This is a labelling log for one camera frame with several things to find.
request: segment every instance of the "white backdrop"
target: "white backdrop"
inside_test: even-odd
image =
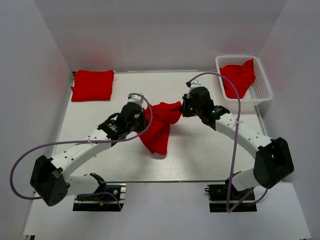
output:
[[[272,137],[290,146],[295,172],[290,176],[312,239],[320,239],[320,2],[288,0],[259,58],[273,100],[261,105]]]
[[[9,173],[24,152],[55,140],[72,73],[32,0],[4,0],[0,7],[0,239],[22,234],[31,201],[14,195]],[[31,196],[35,157],[14,175],[17,189]]]
[[[34,0],[79,69],[208,70],[257,55],[286,0]]]

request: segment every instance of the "laundry basket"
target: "laundry basket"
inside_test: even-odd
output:
[[[219,74],[220,68],[225,67],[226,65],[243,65],[246,61],[253,59],[253,70],[255,74],[255,81],[249,89],[246,91],[245,95],[241,99],[241,105],[243,107],[256,106],[264,101],[269,101],[272,99],[273,94],[266,77],[265,71],[256,56],[250,55],[223,55],[217,56],[215,58],[216,68]],[[222,89],[222,94],[227,102],[228,106],[233,107],[238,105],[237,99],[228,98],[226,96],[224,84],[222,78],[219,76],[220,86]]]

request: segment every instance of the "folded red cloth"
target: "folded red cloth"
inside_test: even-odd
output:
[[[246,94],[250,85],[256,80],[253,59],[246,61],[242,66],[227,65],[224,68],[220,68],[220,73],[233,83],[241,99]],[[230,99],[236,99],[236,93],[230,83],[225,79],[222,79],[222,82],[225,95]]]
[[[110,100],[114,71],[79,70],[74,74],[72,102]]]
[[[181,103],[168,104],[160,102],[152,106],[153,120],[150,128],[140,136],[141,141],[146,148],[153,154],[167,154],[168,139],[170,133],[170,124],[175,124],[181,117]],[[150,121],[150,109],[145,110],[145,118]]]

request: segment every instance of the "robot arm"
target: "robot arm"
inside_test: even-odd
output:
[[[142,103],[140,96],[132,95],[120,113],[111,115],[88,136],[88,143],[76,144],[51,158],[40,156],[35,161],[30,184],[48,206],[56,205],[69,195],[104,192],[106,184],[99,175],[71,174],[92,157],[114,146],[116,141],[124,140],[129,133],[143,131],[147,121]]]
[[[198,116],[205,125],[234,140],[237,122],[233,115],[223,106],[214,105],[208,89],[197,80],[183,96],[181,111],[184,117]],[[232,186],[238,192],[256,186],[270,189],[294,171],[288,144],[281,137],[272,139],[241,123],[238,144],[255,159],[254,168],[232,177]]]

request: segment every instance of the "red towel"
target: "red towel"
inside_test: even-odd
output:
[[[110,100],[114,71],[79,70],[74,74],[72,102]]]
[[[256,80],[253,59],[246,61],[242,66],[227,65],[224,68],[220,68],[220,73],[233,83],[241,99],[246,94],[250,85]],[[224,79],[222,79],[222,82],[225,95],[230,99],[236,99],[236,93],[230,83]]]
[[[146,148],[153,154],[167,154],[168,139],[170,133],[170,124],[175,124],[181,117],[181,103],[168,104],[160,102],[152,106],[153,120],[148,131],[140,136],[141,141]],[[145,110],[145,118],[150,121],[150,110]]]

